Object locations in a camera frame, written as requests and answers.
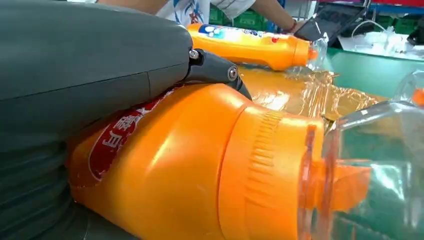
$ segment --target tablet screen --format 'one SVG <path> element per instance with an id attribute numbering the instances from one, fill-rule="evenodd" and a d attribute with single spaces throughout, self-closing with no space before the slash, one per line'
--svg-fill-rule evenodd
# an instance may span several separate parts
<path id="1" fill-rule="evenodd" d="M 295 34 L 295 37 L 316 41 L 327 33 L 330 42 L 358 19 L 365 7 L 327 3 L 316 15 L 309 19 Z"/>

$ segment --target printed label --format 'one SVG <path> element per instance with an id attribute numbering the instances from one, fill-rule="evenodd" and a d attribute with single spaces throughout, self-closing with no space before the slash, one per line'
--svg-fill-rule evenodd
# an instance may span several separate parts
<path id="1" fill-rule="evenodd" d="M 94 143 L 88 159 L 88 167 L 94 178 L 99 181 L 103 178 L 128 137 L 136 130 L 140 119 L 156 108 L 173 91 L 174 88 L 151 102 L 145 102 L 126 110 L 103 130 Z"/>
<path id="2" fill-rule="evenodd" d="M 218 26 L 211 24 L 203 24 L 200 26 L 199 31 L 200 34 L 208 36 L 213 39 L 225 39 L 227 41 L 237 42 L 241 40 L 242 36 L 250 36 L 252 38 L 264 38 L 270 37 L 274 43 L 277 42 L 278 39 L 288 39 L 288 35 L 284 34 L 275 34 L 272 32 L 264 32 L 264 31 L 256 31 L 249 29 L 242 29 L 237 27 L 229 27 L 229 26 Z"/>
<path id="3" fill-rule="evenodd" d="M 248 30 L 229 26 L 218 26 L 211 24 L 203 24 L 199 28 L 198 32 L 214 39 L 225 39 L 226 37 L 228 38 L 229 36 L 234 36 L 234 34 L 249 34 L 261 38 L 265 34 L 265 32 L 263 31 Z"/>

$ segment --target orange plastic bottle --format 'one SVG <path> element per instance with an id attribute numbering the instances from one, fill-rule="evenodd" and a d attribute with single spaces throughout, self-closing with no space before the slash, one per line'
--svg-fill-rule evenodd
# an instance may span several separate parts
<path id="1" fill-rule="evenodd" d="M 69 182 L 77 202 L 143 240 L 306 239 L 325 183 L 354 175 L 326 173 L 323 138 L 320 119 L 255 105 L 224 84 L 189 85 L 74 139 Z M 343 181 L 333 189 L 337 210 L 367 192 L 352 200 Z"/>
<path id="2" fill-rule="evenodd" d="M 200 23 L 191 24 L 187 30 L 194 48 L 235 63 L 267 65 L 282 71 L 306 66 L 318 56 L 310 42 L 291 35 Z"/>

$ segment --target gray plastic housing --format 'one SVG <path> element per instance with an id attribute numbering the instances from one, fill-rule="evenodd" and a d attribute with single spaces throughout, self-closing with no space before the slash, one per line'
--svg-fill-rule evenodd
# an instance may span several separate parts
<path id="1" fill-rule="evenodd" d="M 74 134 L 189 70 L 189 33 L 136 10 L 1 0 L 0 23 L 0 152 Z"/>
<path id="2" fill-rule="evenodd" d="M 191 48 L 138 11 L 0 0 L 0 239 L 136 239 L 74 202 L 65 140 L 183 80 Z"/>

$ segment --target white object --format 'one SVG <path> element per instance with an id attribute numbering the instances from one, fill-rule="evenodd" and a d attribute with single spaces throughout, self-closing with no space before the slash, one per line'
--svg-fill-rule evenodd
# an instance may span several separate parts
<path id="1" fill-rule="evenodd" d="M 169 0 L 156 16 L 176 21 L 185 27 L 194 23 L 208 24 L 211 3 L 229 19 L 234 19 L 250 8 L 255 0 Z"/>
<path id="2" fill-rule="evenodd" d="M 424 61 L 424 47 L 413 46 L 408 35 L 395 32 L 368 32 L 355 37 L 338 37 L 345 51 Z"/>
<path id="3" fill-rule="evenodd" d="M 361 22 L 360 24 L 358 24 L 358 26 L 355 27 L 355 29 L 352 31 L 352 38 L 355 36 L 356 31 L 362 25 L 367 24 L 367 23 L 372 23 L 372 24 L 376 25 L 377 27 L 381 28 L 383 31 L 386 31 L 386 29 L 384 27 L 382 27 L 380 24 L 376 23 L 375 21 L 373 21 L 373 20 L 366 20 L 366 21 Z"/>

